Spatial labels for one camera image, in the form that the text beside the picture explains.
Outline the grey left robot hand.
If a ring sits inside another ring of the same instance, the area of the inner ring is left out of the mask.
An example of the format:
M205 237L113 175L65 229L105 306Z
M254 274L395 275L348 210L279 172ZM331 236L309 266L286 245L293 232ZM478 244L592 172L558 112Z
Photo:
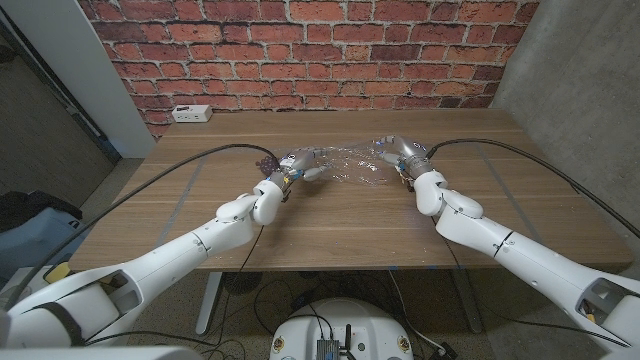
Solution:
M327 148L317 147L304 147L289 152L279 161L286 182L300 178L307 182L317 180L328 167L317 165L316 160L327 154Z

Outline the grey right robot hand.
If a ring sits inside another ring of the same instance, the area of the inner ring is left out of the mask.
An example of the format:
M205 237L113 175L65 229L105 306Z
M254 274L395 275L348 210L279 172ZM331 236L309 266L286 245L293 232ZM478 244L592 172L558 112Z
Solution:
M375 142L379 157L413 178L433 170L424 145L399 135L385 136Z

